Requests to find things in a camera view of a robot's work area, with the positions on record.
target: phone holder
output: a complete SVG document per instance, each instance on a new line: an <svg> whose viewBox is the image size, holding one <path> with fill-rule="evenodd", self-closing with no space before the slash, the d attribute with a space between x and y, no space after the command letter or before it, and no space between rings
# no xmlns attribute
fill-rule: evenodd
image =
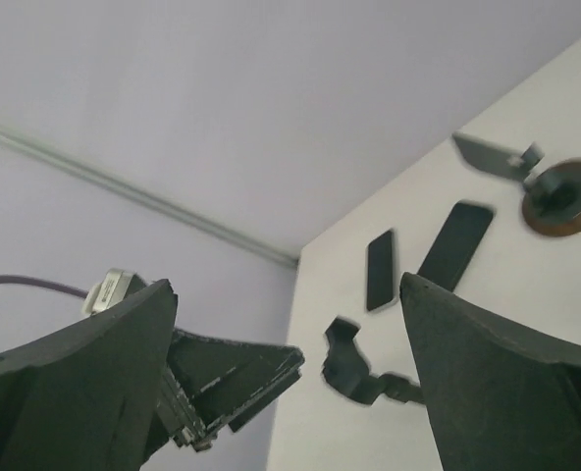
<svg viewBox="0 0 581 471"><path fill-rule="evenodd" d="M550 237L581 232L581 159L566 160L537 174L533 169L544 153L534 143L519 152L460 132L452 140L469 166L520 184L522 217L533 231Z"/></svg>

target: brown rubber ring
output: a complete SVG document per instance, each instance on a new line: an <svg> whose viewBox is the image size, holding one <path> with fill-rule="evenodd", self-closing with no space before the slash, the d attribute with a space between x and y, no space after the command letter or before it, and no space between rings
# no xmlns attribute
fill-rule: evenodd
<svg viewBox="0 0 581 471"><path fill-rule="evenodd" d="M580 170L581 171L581 160L568 160L566 162L562 162L558 165L552 167L553 169L558 169L560 171L564 170ZM574 219L569 222L562 223L562 224L547 224L543 222L533 209L533 206L530 202L530 198L528 194L524 195L522 199L522 217L524 218L524 222L530 227L533 231L542 236L548 237L565 237L565 236L573 236L574 234L578 234L581 232L581 212L577 214Z"/></svg>

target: metal bracket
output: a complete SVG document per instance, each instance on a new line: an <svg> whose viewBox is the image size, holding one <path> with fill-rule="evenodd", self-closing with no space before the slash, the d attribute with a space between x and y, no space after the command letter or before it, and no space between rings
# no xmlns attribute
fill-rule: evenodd
<svg viewBox="0 0 581 471"><path fill-rule="evenodd" d="M84 312L98 315L144 289L136 273L111 269L89 294ZM198 336L174 328L144 458L172 440L203 451L218 432L238 431L299 377L297 348Z"/></svg>
<svg viewBox="0 0 581 471"><path fill-rule="evenodd" d="M360 404L371 405L381 394L398 402L423 404L421 387L408 378L395 373L379 377L371 374L367 361L354 342L358 331L357 325L341 317L337 317L326 331L330 346L322 370L326 383Z"/></svg>
<svg viewBox="0 0 581 471"><path fill-rule="evenodd" d="M544 153L536 144L520 153L460 132L452 140L469 166L520 183L522 215L532 230L543 236L581 232L581 160L563 162L537 175L533 169Z"/></svg>

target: ceiling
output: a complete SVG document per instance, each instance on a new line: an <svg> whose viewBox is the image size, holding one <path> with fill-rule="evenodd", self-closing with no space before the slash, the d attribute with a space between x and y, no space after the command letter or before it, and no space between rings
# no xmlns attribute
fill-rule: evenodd
<svg viewBox="0 0 581 471"><path fill-rule="evenodd" d="M7 0L0 121L298 252L580 36L581 0Z"/></svg>

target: phone screen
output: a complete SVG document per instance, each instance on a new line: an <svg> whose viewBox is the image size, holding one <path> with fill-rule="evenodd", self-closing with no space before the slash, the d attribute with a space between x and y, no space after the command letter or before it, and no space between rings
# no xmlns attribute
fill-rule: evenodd
<svg viewBox="0 0 581 471"><path fill-rule="evenodd" d="M393 229L367 246L367 311L396 300L396 234Z"/></svg>
<svg viewBox="0 0 581 471"><path fill-rule="evenodd" d="M493 219L489 207L456 203L417 275L454 291Z"/></svg>

